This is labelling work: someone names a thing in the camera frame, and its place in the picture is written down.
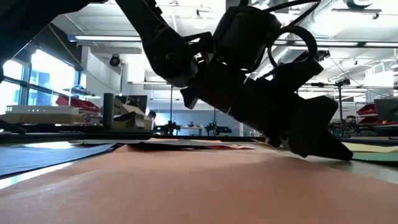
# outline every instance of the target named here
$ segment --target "dark gray mat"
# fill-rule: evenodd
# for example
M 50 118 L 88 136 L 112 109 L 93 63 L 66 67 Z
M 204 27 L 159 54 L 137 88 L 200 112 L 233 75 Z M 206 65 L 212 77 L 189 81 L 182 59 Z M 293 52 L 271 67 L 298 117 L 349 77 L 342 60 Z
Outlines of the dark gray mat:
M 69 149 L 0 147 L 0 177 L 111 151 L 114 144 Z

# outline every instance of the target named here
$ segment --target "ceiling light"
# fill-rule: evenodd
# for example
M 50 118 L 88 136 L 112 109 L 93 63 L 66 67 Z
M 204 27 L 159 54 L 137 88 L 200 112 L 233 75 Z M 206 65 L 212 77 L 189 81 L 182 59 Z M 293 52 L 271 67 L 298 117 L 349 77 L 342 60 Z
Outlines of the ceiling light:
M 352 47 L 357 46 L 358 42 L 341 42 L 341 41 L 317 41 L 319 46 L 339 46 L 339 47 Z
M 112 35 L 68 35 L 71 42 L 78 41 L 122 41 L 122 42 L 138 42 L 141 38 L 138 36 L 112 36 Z
M 287 40 L 275 40 L 274 45 L 286 45 Z
M 167 82 L 128 82 L 128 84 L 138 84 L 138 85 L 169 85 Z
M 290 50 L 308 50 L 305 46 L 291 46 L 289 47 Z M 329 50 L 327 47 L 319 47 L 318 50 Z
M 395 47 L 398 48 L 398 42 L 369 42 L 366 43 L 367 47 Z
M 331 9 L 332 12 L 344 12 L 350 14 L 377 14 L 381 9 Z
M 150 100 L 154 100 L 154 101 L 170 101 L 170 98 L 151 98 Z M 172 101 L 181 101 L 181 102 L 183 102 L 184 99 L 174 98 L 174 99 L 172 99 Z M 197 103 L 204 103 L 204 101 L 198 100 Z

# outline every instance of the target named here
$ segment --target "work surface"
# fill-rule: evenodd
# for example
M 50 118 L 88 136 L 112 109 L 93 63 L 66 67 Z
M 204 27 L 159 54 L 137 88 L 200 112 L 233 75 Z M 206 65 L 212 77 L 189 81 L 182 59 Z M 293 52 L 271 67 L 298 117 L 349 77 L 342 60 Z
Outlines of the work surface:
M 0 217 L 1 223 L 396 223 L 398 185 L 284 152 L 126 146 L 0 190 Z

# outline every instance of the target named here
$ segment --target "table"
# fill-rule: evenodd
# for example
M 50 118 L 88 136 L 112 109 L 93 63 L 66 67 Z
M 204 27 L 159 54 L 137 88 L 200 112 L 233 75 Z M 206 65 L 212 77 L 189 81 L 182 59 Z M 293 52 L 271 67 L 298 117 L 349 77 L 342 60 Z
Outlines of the table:
M 201 136 L 201 130 L 202 128 L 199 127 L 186 127 L 186 126 L 181 126 L 180 129 L 188 129 L 188 130 L 198 130 L 199 136 Z

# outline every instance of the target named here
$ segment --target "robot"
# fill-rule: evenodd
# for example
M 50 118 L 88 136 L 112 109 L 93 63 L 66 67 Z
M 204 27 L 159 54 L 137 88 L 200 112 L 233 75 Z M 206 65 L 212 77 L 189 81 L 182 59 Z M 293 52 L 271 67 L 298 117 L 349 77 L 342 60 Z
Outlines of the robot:
M 57 15 L 78 11 L 99 0 L 18 0 L 0 17 L 0 62 L 12 58 Z M 308 155 L 350 160 L 353 153 L 328 132 L 328 123 L 338 105 L 319 96 L 303 99 L 295 92 L 322 66 L 317 62 L 317 43 L 306 29 L 296 26 L 320 0 L 290 1 L 260 10 L 241 0 L 230 7 L 214 35 L 210 32 L 182 37 L 163 20 L 155 0 L 116 0 L 139 33 L 145 54 L 156 74 L 171 85 L 183 88 L 185 106 L 198 99 L 214 106 L 260 133 L 272 146 Z M 270 12 L 315 2 L 291 24 L 281 23 Z M 271 47 L 284 33 L 299 36 L 307 45 L 305 59 L 278 65 Z M 264 53 L 274 69 L 253 80 Z M 273 76 L 271 81 L 265 79 Z

